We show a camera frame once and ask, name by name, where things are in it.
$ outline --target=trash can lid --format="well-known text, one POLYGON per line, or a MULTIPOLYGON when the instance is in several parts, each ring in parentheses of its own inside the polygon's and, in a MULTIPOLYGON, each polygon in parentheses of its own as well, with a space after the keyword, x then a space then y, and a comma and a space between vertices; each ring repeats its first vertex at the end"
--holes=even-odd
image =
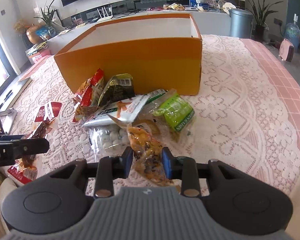
POLYGON ((231 9, 231 12, 233 14, 236 14, 236 15, 240 15, 240 16, 243 16, 243 17, 250 17, 250 18, 253 18, 253 14, 249 11, 245 11, 245 10, 241 10, 241 9, 231 9))

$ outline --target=open box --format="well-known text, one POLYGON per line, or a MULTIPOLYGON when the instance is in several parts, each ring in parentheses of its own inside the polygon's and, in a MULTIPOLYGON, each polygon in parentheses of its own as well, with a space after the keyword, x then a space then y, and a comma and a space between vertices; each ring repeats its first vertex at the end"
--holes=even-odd
POLYGON ((55 61, 73 93, 101 68, 105 82, 133 76, 135 93, 175 88, 199 92, 202 39, 191 14, 159 13, 97 24, 71 41, 55 61))

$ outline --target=power outlet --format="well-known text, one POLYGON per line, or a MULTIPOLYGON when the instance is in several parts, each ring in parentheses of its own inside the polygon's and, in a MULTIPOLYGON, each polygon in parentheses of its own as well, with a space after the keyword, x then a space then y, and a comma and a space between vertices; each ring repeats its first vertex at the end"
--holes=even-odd
POLYGON ((277 19, 277 18, 274 18, 273 22, 274 22, 274 24, 277 24, 277 25, 279 25, 279 26, 282 26, 282 20, 279 20, 279 19, 277 19))

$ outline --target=pink heater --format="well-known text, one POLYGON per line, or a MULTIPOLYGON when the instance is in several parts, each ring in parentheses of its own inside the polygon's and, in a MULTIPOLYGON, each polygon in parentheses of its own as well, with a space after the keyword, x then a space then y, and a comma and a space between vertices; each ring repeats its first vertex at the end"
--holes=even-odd
POLYGON ((293 53, 294 53, 293 44, 289 40, 284 39, 280 46, 280 52, 279 52, 280 57, 282 58, 283 61, 291 62, 293 53))

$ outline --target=floral lace pattern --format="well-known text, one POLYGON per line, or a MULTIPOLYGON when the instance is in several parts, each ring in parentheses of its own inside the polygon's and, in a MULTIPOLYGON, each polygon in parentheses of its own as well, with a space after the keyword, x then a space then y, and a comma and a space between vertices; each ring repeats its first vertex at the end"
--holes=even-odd
MULTIPOLYGON (((171 145, 171 152, 199 163, 219 159, 289 194, 300 174, 300 150, 285 105, 242 41, 214 35, 202 38, 200 92, 184 97, 196 112, 194 136, 181 146, 171 145)), ((32 78, 14 106, 18 114, 12 134, 31 130, 38 106, 48 101, 64 104, 50 150, 42 155, 43 174, 76 158, 98 161, 87 131, 71 122, 73 94, 54 59, 49 58, 32 78)), ((200 183, 207 194, 205 180, 200 183)), ((131 170, 128 179, 114 181, 115 191, 120 186, 153 185, 131 170)))

